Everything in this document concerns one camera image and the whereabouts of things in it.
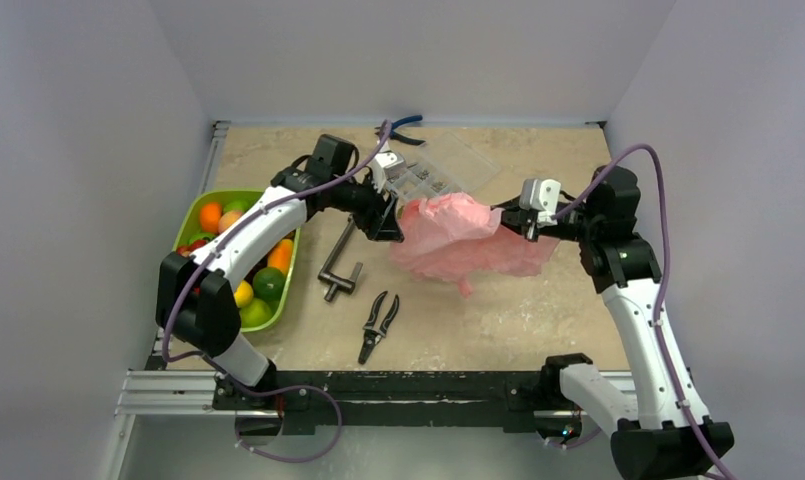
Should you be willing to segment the pink plastic bag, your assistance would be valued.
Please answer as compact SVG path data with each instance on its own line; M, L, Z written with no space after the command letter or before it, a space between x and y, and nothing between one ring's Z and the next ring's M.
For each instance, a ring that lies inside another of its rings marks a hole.
M390 261L416 278L454 283L465 298L473 292L474 272L541 274L559 241L530 242L501 224L502 213L466 193L414 199L399 215L404 241L390 246Z

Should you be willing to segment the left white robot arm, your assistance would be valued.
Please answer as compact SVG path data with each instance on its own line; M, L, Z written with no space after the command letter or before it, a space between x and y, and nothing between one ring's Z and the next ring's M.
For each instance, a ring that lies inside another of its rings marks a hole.
M238 284L284 237L314 215L334 209L352 216L374 242L400 242L398 197L387 190L392 165L389 127L358 163L357 147L321 135L312 153L279 171L259 200L206 245L188 255L168 254L159 267L156 322L163 330L161 356L175 361L170 341L178 338L229 376L250 408L270 405L276 395L276 367L243 335L234 294Z

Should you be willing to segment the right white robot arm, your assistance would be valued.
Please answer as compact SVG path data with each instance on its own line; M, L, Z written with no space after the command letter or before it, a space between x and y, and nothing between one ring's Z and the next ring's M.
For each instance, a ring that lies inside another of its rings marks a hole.
M628 396L585 354L550 356L535 392L549 405L584 411L609 439L624 479L715 477L734 444L696 392L661 298L665 274L652 246L635 231L637 176L596 169L594 186L575 207L555 180L528 179L519 196L498 204L501 223L535 242L574 241L580 263L611 315L635 393Z

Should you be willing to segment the fake yellow lemon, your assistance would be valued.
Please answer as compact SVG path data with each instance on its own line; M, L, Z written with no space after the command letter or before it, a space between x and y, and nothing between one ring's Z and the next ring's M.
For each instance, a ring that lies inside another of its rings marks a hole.
M243 309L251 304L254 299L254 291L250 283L243 280L234 292L234 300L238 309Z

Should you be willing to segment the fake orange carrot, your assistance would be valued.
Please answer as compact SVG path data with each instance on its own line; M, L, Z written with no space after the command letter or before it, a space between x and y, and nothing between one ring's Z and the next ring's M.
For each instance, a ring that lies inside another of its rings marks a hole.
M267 266L287 275L290 271L294 242L290 238L280 240L267 254Z

